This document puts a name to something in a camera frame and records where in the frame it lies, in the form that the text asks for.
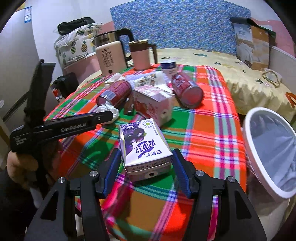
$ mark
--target kettle lid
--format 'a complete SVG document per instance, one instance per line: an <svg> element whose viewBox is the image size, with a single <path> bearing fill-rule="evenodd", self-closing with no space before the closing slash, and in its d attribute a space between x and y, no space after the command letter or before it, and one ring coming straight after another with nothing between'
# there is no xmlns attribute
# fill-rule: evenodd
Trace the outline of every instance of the kettle lid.
<svg viewBox="0 0 296 241"><path fill-rule="evenodd" d="M118 37L115 31L110 31L107 33L102 33L94 37L94 42L97 47L118 41Z"/></svg>

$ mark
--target juice box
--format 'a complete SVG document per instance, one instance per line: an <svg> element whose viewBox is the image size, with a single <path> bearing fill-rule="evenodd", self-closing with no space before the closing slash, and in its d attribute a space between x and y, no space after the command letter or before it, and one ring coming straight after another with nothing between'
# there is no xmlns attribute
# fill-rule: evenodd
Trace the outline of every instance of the juice box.
<svg viewBox="0 0 296 241"><path fill-rule="evenodd" d="M170 171L172 152L152 118L120 125L119 145L131 182Z"/></svg>

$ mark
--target hand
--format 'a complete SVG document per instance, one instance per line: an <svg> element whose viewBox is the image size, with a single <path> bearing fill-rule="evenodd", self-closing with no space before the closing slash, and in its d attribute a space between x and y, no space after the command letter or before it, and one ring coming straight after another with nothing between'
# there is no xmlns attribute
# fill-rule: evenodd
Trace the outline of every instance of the hand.
<svg viewBox="0 0 296 241"><path fill-rule="evenodd" d="M58 179L58 167L60 161L59 151L62 150L62 144L50 142L42 147L43 164L48 173L55 179ZM18 154L10 151L7 157L7 172L9 177L20 184L24 189L29 189L27 172L36 171L38 162L29 154Z"/></svg>

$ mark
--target kettle handle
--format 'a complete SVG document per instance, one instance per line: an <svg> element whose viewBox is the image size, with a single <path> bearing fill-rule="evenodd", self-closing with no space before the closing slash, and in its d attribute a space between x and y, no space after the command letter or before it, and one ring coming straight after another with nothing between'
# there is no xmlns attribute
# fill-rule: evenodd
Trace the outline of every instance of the kettle handle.
<svg viewBox="0 0 296 241"><path fill-rule="evenodd" d="M119 29L119 30L116 30L116 35L117 35L117 38L119 39L119 36L122 36L122 35L127 35L128 38L129 38L129 41L132 42L134 41L135 39L133 38L133 33L131 32L130 29L128 28L122 28L122 29ZM127 61L130 61L131 60L131 55L126 57L125 58L126 62Z"/></svg>
<svg viewBox="0 0 296 241"><path fill-rule="evenodd" d="M157 60L157 51L156 51L156 44L148 44L148 47L152 48L153 51L153 58L154 58L154 63L158 64Z"/></svg>

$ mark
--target plaid tablecloth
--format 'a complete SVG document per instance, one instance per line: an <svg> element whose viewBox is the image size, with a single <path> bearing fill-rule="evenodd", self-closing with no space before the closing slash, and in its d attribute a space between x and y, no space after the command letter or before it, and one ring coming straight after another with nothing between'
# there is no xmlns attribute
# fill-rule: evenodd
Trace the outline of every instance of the plaid tablecloth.
<svg viewBox="0 0 296 241"><path fill-rule="evenodd" d="M159 65L144 72L159 69ZM210 176L234 176L246 188L246 161L239 118L227 85L219 71L209 66L179 66L193 73L204 91L202 105L183 109L175 101L172 120L161 130L171 149L179 148L186 160ZM137 74L129 69L123 75ZM108 77L97 77L69 96L48 119L88 113L96 109L96 98ZM123 115L109 128L97 129L61 140L64 151L59 175L80 177L96 169L118 147L118 125L143 119ZM193 201L178 188L174 169L168 174L132 184L121 165L111 194L101 200L108 231L120 240L180 241L187 227ZM209 239L214 238L218 198L213 197ZM80 208L80 199L76 199Z"/></svg>

